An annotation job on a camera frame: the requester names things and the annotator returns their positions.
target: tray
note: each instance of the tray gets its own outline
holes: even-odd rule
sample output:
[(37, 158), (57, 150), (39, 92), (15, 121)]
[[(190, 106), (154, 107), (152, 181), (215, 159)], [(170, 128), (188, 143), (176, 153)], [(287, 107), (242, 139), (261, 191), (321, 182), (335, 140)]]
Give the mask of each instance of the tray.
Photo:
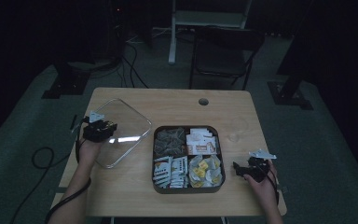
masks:
[[(215, 145), (214, 146), (209, 145), (211, 147), (208, 147), (208, 148), (201, 147), (200, 151), (192, 150), (192, 148), (187, 146), (186, 136), (188, 134), (191, 134), (191, 132), (197, 132), (194, 130), (198, 130), (198, 131), (199, 130), (207, 130), (211, 135), (210, 137), (214, 140)], [(166, 137), (166, 133), (173, 134), (173, 136)], [(175, 147), (174, 149), (170, 149), (169, 147), (161, 147), (160, 146), (162, 144), (160, 142), (161, 138), (164, 138), (164, 139), (170, 138), (171, 140), (167, 140), (167, 141), (170, 141), (170, 143), (176, 142), (175, 146), (181, 145), (181, 148), (177, 149), (177, 147)], [(217, 192), (218, 190), (220, 190), (220, 188), (222, 187), (222, 185), (224, 184), (224, 182), (226, 180), (222, 150), (221, 150), (221, 147), (219, 144), (218, 133), (217, 133), (217, 130), (211, 126), (206, 126), (206, 125), (160, 126), (160, 127), (156, 128), (156, 130), (154, 132), (154, 143), (153, 143), (152, 151), (153, 151), (153, 160), (152, 160), (152, 173), (151, 173), (152, 178), (151, 179), (153, 182), (153, 187), (154, 187), (155, 191), (158, 193), (161, 193), (161, 194), (214, 193), (214, 192)], [(168, 161), (167, 156), (172, 157), (172, 160), (174, 160), (174, 159), (180, 160), (180, 158), (183, 158), (183, 157), (187, 158), (186, 177), (189, 180), (188, 184), (186, 184), (187, 188), (182, 188), (182, 187), (170, 188), (170, 184), (172, 184), (172, 183), (170, 183), (167, 188), (160, 186), (161, 183), (158, 182), (159, 179), (156, 179), (155, 172), (157, 172), (157, 173), (158, 172), (165, 172), (165, 173), (171, 172), (172, 174), (174, 173), (174, 171), (171, 170), (171, 166), (167, 165), (168, 162), (172, 162), (172, 161)], [(215, 172), (215, 169), (220, 169), (221, 178), (218, 178), (219, 182), (214, 184), (214, 186), (209, 186), (209, 185), (211, 185), (211, 182), (204, 182), (207, 184), (204, 185), (203, 187), (200, 187), (200, 188), (197, 188), (197, 186), (193, 187), (194, 182), (196, 182), (196, 181), (193, 181), (193, 184), (190, 182), (191, 181), (190, 169), (194, 170), (194, 168), (196, 166), (191, 166), (191, 168), (190, 168), (190, 164), (193, 164), (193, 163), (198, 164), (198, 161), (196, 161), (196, 159), (195, 159), (196, 157), (199, 160), (207, 159), (206, 161), (209, 161), (209, 162), (215, 160), (215, 158), (217, 158), (219, 160), (220, 164), (218, 164), (218, 166), (214, 167), (210, 171), (210, 174), (212, 174)], [(165, 162), (164, 165), (166, 165), (166, 167), (169, 169), (169, 171), (163, 169), (163, 167), (159, 164), (158, 160), (162, 160), (161, 162)]]

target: gray carpet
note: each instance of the gray carpet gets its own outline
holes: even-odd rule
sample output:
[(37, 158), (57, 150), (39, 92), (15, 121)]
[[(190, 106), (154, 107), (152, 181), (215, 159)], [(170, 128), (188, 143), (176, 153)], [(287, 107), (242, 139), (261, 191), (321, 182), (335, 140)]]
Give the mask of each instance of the gray carpet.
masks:
[[(287, 79), (275, 74), (290, 42), (267, 37), (255, 57), (247, 86), (268, 148), (278, 156), (275, 164), (288, 208), (283, 220), (285, 223), (358, 223), (358, 165), (315, 86), (305, 82), (300, 86), (314, 110), (275, 105), (269, 93), (268, 81)], [(137, 48), (134, 67), (149, 88), (187, 89), (192, 45), (178, 41), (176, 64), (169, 65), (169, 43), (167, 35), (154, 38), (153, 48), (132, 43)], [(132, 62), (134, 55), (132, 48), (126, 48), (128, 61)], [(74, 65), (88, 67), (82, 63)], [(134, 74), (132, 76), (136, 88), (145, 87)], [(96, 87), (131, 88), (130, 68), (125, 64), (112, 71), (93, 73), (83, 95), (41, 99), (55, 77), (52, 67), (37, 76), (0, 129), (0, 223), (10, 222), (21, 201), (45, 172), (33, 167), (34, 152), (41, 147), (51, 147), (54, 161), (70, 152), (75, 140), (70, 125), (74, 115), (83, 116), (92, 91)], [(231, 89), (231, 86), (229, 80), (216, 82), (197, 78), (193, 88), (221, 90)], [(232, 87), (233, 90), (240, 88), (241, 80)], [(49, 158), (44, 150), (35, 160), (46, 165)], [(62, 162), (47, 172), (41, 185), (23, 205), (15, 223), (43, 222), (64, 166)], [(100, 220), (90, 217), (88, 223)], [(121, 218), (117, 221), (136, 223), (136, 220)], [(262, 217), (230, 217), (229, 221), (231, 224), (265, 223)]]

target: black device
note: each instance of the black device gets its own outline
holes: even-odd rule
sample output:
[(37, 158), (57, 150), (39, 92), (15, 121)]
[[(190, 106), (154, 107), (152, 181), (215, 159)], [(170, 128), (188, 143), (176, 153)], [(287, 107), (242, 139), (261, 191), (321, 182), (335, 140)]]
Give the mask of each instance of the black device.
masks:
[(100, 143), (110, 136), (117, 129), (117, 124), (111, 121), (97, 120), (90, 123), (90, 118), (85, 117), (84, 121), (89, 125), (83, 129), (83, 138), (91, 142)]
[(248, 160), (248, 167), (240, 167), (235, 161), (233, 162), (236, 175), (250, 175), (255, 181), (261, 182), (269, 173), (269, 163), (267, 160), (251, 157)]

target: metal stand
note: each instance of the metal stand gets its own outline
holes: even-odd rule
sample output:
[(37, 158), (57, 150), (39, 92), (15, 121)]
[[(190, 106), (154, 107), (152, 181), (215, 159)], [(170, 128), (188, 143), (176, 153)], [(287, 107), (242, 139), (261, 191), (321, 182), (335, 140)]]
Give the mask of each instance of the metal stand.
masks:
[(244, 29), (253, 0), (248, 0), (243, 13), (204, 12), (176, 10), (176, 0), (172, 0), (172, 29), (168, 64), (176, 60), (176, 25), (237, 27)]
[(309, 100), (304, 99), (298, 88), (301, 80), (288, 78), (285, 83), (268, 82), (268, 87), (276, 105), (299, 105), (303, 110), (313, 110)]
[(43, 93), (42, 99), (59, 99), (61, 95), (82, 95), (89, 81), (90, 73), (76, 71), (68, 63), (55, 63), (58, 75), (50, 90)]

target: chair leg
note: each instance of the chair leg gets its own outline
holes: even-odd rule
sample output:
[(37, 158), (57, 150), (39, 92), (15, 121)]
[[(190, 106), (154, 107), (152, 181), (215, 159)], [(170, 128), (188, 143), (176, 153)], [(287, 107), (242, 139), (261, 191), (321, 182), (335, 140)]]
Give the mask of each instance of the chair leg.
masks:
[(237, 77), (234, 79), (234, 81), (231, 82), (231, 86), (235, 84), (235, 82), (237, 81)]
[(243, 86), (242, 86), (242, 90), (244, 91), (246, 88), (246, 83), (248, 82), (247, 78), (245, 78), (245, 80), (243, 81)]
[(191, 90), (191, 86), (193, 85), (193, 69), (190, 71), (190, 81), (188, 83), (188, 89)]

